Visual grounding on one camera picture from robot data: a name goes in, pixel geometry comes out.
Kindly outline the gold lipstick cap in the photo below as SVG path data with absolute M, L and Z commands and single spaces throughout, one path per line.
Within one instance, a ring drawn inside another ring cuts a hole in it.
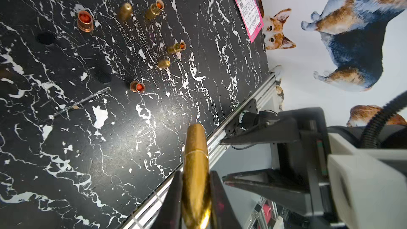
M 205 129 L 188 127 L 184 146 L 182 218 L 188 229 L 205 229 L 211 215 L 209 156 Z
M 132 15 L 132 5 L 130 3 L 124 3 L 119 10 L 118 19 L 121 21 L 127 21 Z
M 158 61 L 157 66 L 159 69 L 167 69 L 171 66 L 171 61 L 169 59 L 162 59 Z

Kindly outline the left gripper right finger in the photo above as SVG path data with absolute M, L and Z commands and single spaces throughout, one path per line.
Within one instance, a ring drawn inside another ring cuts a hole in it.
M 239 224 L 222 181 L 216 171 L 210 172 L 211 216 L 212 229 L 242 229 Z

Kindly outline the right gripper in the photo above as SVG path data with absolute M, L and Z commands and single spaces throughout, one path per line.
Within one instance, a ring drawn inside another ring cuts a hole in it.
M 225 138 L 220 145 L 277 143 L 280 170 L 231 173 L 222 177 L 223 183 L 258 194 L 303 217 L 336 222 L 328 174 L 331 148 L 322 108 L 284 111 L 278 116 L 281 120 Z

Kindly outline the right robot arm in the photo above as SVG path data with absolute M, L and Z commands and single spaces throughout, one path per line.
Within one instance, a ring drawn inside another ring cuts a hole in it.
M 247 112 L 224 145 L 272 144 L 277 165 L 224 176 L 227 186 L 288 210 L 286 225 L 309 229 L 407 226 L 407 128 L 381 109 L 364 127 L 328 127 L 321 108 Z

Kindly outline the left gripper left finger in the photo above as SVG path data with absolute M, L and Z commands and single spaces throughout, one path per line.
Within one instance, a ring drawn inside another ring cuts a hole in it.
M 151 229 L 180 229 L 183 179 L 177 171 Z

